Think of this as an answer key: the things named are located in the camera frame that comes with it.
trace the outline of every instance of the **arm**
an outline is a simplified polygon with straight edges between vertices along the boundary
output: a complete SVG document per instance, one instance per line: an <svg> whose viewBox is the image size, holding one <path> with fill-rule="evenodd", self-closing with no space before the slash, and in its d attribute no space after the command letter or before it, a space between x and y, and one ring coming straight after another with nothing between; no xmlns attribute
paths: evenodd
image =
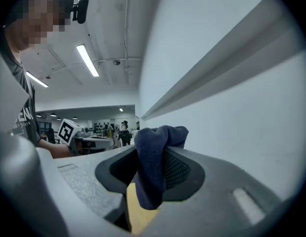
<svg viewBox="0 0 306 237"><path fill-rule="evenodd" d="M71 156L67 145L64 144L52 144L41 139L39 140L39 147L49 150L53 158L65 158Z"/></svg>

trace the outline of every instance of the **ceiling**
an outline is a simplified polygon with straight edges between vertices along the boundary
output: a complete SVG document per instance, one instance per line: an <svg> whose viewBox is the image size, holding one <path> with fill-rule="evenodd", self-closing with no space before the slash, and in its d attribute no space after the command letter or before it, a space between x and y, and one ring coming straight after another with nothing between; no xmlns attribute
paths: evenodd
<svg viewBox="0 0 306 237"><path fill-rule="evenodd" d="M57 117L51 117L51 113L56 113ZM135 107L134 105L126 106L105 106L105 107L94 107L94 108L78 108L78 109L65 109L55 110L40 113L41 119L56 120L61 119L72 119L74 116L80 119L119 119L119 118L134 118Z"/></svg>
<svg viewBox="0 0 306 237"><path fill-rule="evenodd" d="M97 89L100 85L137 87L155 3L156 0L128 0L126 16L127 0L89 0L84 24L71 21L71 25L65 26L65 31L52 33L45 43L22 54L22 64L25 70L54 89L79 86L84 91L90 87ZM125 25L129 58L127 71ZM80 44L86 45L99 77L94 78L84 64L76 49ZM113 64L115 58L122 58L120 65ZM48 88L34 84L39 93L48 91Z"/></svg>

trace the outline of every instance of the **blue cloth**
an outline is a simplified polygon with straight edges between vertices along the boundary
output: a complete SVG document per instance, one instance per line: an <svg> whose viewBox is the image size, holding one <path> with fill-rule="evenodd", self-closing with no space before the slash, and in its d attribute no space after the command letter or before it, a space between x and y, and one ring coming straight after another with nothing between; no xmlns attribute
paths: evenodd
<svg viewBox="0 0 306 237"><path fill-rule="evenodd" d="M139 204L147 210L156 209L163 199L166 183L163 174L164 146L183 148L188 130L184 126L163 125L159 128L144 128L135 139L139 167L135 175L136 195Z"/></svg>

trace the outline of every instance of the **yellow object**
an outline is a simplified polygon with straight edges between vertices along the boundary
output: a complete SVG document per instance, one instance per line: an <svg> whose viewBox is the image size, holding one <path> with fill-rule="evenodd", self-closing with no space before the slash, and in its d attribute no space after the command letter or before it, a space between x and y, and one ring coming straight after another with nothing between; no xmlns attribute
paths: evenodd
<svg viewBox="0 0 306 237"><path fill-rule="evenodd" d="M139 205L135 183L130 184L127 188L127 204L134 235L140 234L159 212L159 209L145 210Z"/></svg>

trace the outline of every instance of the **gray t-shirt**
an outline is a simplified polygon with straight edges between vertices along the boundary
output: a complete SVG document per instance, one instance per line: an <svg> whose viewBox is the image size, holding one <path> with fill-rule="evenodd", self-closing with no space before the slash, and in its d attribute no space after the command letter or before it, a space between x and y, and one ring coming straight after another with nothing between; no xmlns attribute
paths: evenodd
<svg viewBox="0 0 306 237"><path fill-rule="evenodd" d="M3 33L0 34L0 51L14 78L29 94L28 101L20 110L15 121L12 133L13 135L21 135L29 139L35 146L37 146L42 135L35 114L35 89L27 78L22 64L18 63L11 53Z"/></svg>

